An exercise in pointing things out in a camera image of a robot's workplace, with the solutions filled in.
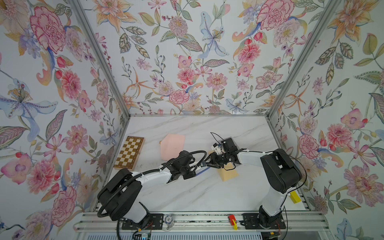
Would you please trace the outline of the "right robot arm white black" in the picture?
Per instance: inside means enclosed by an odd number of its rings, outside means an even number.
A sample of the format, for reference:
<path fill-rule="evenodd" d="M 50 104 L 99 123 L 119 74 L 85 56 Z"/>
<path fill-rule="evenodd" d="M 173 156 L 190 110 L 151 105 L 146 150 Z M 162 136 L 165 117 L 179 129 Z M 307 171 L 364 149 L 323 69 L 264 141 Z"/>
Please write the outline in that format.
<path fill-rule="evenodd" d="M 270 185 L 259 208 L 259 220 L 275 221 L 281 216 L 285 200 L 303 175 L 291 157 L 282 149 L 262 152 L 239 149 L 233 139 L 228 138 L 212 146 L 208 166 L 224 168 L 226 164 L 253 165 L 264 169 Z"/>

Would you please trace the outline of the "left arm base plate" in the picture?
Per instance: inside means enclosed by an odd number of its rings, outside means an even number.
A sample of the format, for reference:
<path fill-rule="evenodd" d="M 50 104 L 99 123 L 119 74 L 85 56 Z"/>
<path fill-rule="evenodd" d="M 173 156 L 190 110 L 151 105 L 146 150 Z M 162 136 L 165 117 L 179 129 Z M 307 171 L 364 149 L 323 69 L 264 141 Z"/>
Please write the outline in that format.
<path fill-rule="evenodd" d="M 122 230 L 162 230 L 164 224 L 164 214 L 148 214 L 140 222 L 135 223 L 132 220 L 123 221 Z"/>

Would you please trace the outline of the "blue floral letter paper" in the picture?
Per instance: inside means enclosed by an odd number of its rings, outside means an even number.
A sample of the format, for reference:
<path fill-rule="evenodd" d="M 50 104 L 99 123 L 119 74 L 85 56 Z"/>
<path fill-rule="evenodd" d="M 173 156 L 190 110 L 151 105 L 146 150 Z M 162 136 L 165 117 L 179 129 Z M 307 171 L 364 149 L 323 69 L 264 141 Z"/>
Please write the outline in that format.
<path fill-rule="evenodd" d="M 203 169 L 198 170 L 197 173 L 196 173 L 196 176 L 199 176 L 199 175 L 203 174 L 204 172 L 206 172 L 209 169 L 210 169 L 210 167 L 205 167 Z"/>

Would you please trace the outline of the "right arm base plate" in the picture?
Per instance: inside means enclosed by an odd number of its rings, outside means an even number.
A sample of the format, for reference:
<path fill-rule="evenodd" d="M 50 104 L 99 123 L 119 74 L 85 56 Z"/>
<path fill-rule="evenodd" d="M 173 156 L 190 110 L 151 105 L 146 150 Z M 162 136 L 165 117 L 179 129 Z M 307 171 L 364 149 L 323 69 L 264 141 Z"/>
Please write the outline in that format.
<path fill-rule="evenodd" d="M 242 225 L 246 230 L 285 230 L 287 228 L 282 212 L 273 217 L 267 214 L 261 214 L 260 216 L 259 213 L 244 213 L 242 217 Z"/>

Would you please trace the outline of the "yellow envelope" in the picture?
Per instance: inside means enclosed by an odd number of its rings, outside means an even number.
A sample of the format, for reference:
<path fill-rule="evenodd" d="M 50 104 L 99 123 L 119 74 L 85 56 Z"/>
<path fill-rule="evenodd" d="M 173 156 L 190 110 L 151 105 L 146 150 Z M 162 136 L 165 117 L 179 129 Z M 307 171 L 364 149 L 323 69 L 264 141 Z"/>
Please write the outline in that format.
<path fill-rule="evenodd" d="M 224 168 L 217 170 L 223 182 L 226 182 L 239 176 L 238 172 L 235 170 L 235 167 L 236 166 L 233 163 L 228 163 L 224 165 Z"/>

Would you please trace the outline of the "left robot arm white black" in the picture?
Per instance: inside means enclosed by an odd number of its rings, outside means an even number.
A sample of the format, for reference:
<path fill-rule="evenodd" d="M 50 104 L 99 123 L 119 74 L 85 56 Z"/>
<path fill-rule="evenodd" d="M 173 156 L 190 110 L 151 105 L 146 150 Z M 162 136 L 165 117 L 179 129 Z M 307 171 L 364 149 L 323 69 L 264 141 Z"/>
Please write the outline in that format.
<path fill-rule="evenodd" d="M 169 184 L 180 177 L 185 180 L 195 177 L 198 168 L 194 164 L 196 154 L 203 154 L 203 159 L 207 156 L 206 151 L 182 151 L 178 157 L 152 170 L 137 173 L 128 169 L 119 170 L 98 193 L 101 207 L 97 216 L 109 217 L 112 221 L 129 220 L 135 224 L 145 222 L 150 212 L 137 200 L 140 191 Z"/>

